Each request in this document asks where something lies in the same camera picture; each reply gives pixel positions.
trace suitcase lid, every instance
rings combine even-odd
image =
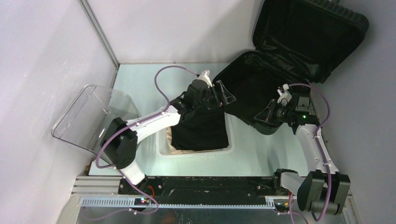
[[[253,44],[271,54],[272,66],[323,83],[360,45],[367,29],[365,16],[329,0],[265,0]]]

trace open suitcase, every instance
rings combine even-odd
[[[365,16],[329,0],[265,0],[253,33],[256,49],[240,55],[214,79],[237,98],[225,112],[262,134],[273,134],[280,125],[254,117],[278,99],[277,88],[324,83],[360,45],[367,29]]]

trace beige fabric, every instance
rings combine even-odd
[[[193,150],[177,150],[172,145],[172,130],[170,127],[166,128],[166,141],[169,147],[170,155],[180,155],[180,154],[191,154],[191,153],[205,153],[205,152],[215,152],[217,150],[205,150],[205,151],[193,151]]]

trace white plastic basket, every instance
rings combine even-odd
[[[196,155],[214,155],[214,154],[226,154],[230,153],[234,150],[234,133],[232,130],[232,123],[231,119],[228,117],[228,114],[225,114],[225,120],[226,120],[226,131],[227,131],[227,136],[228,136],[228,147],[227,148],[221,148],[217,149],[215,151],[211,152],[199,152],[197,151],[196,153],[187,153],[187,154],[176,154],[176,155],[171,155],[170,150],[169,150],[169,145],[166,140],[166,129],[162,129],[158,132],[156,132],[156,153],[157,155],[161,157],[171,157],[171,158],[176,158],[176,157],[186,157],[186,156],[196,156]]]

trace gray wall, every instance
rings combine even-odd
[[[351,178],[363,223],[395,223],[396,2],[343,5],[367,16],[370,27],[362,45],[318,85],[332,109],[324,134],[336,165]]]
[[[77,0],[0,1],[0,223],[53,224],[92,156],[51,137],[114,67]]]

